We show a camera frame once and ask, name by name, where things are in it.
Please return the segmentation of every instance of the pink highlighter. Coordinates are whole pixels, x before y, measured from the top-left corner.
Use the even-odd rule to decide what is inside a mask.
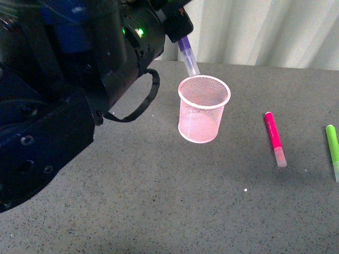
[[[284,151],[282,150],[282,145],[280,142],[278,130],[275,126],[273,114],[271,112],[267,112],[265,114],[265,120],[266,120],[267,129],[270,134],[270,138],[271,138],[271,142],[272,142],[272,146],[273,146],[273,150],[274,150],[274,154],[275,154],[278,167],[286,167],[287,162],[286,162],[286,158],[284,155]]]

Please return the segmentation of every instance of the pink cup rim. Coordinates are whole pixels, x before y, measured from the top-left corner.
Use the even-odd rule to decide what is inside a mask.
[[[186,99],[181,91],[180,91],[180,88],[183,86],[183,84],[187,81],[187,80],[190,80],[192,78],[210,78],[210,79],[214,79],[215,81],[221,83],[227,90],[227,98],[222,102],[222,103],[219,103],[217,105],[213,105],[213,106],[202,106],[202,105],[198,105],[196,103],[193,103],[193,102],[190,102],[188,99]],[[219,107],[222,107],[222,106],[225,106],[229,99],[231,98],[231,91],[229,89],[229,87],[225,84],[225,82],[223,82],[222,80],[218,79],[218,78],[215,78],[215,77],[212,77],[212,76],[208,76],[208,75],[195,75],[193,77],[188,77],[186,79],[184,79],[183,81],[181,81],[181,83],[179,84],[179,87],[178,87],[178,93],[179,93],[179,96],[180,96],[180,99],[182,99],[185,103],[187,103],[188,105],[192,106],[192,107],[195,107],[195,108],[199,108],[199,109],[202,109],[202,110],[215,110],[216,108],[219,108]]]

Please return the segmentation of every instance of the gray speckled tabletop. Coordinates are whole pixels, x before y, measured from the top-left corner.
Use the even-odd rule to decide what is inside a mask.
[[[152,67],[159,94],[138,120],[106,121],[43,191],[0,214],[0,253],[339,253],[339,183],[325,134],[339,127],[339,72],[199,64],[232,96],[217,138],[194,144],[177,129],[184,64]],[[142,77],[111,112],[126,116],[149,88]]]

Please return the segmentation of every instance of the green highlighter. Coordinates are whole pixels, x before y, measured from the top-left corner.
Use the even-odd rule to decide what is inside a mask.
[[[339,144],[337,133],[333,125],[326,127],[329,150],[331,152],[332,163],[334,168],[335,180],[339,183]]]

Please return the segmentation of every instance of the white backdrop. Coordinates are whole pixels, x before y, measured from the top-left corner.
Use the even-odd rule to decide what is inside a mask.
[[[339,0],[193,0],[198,62],[339,70]],[[166,39],[164,60],[180,60]]]

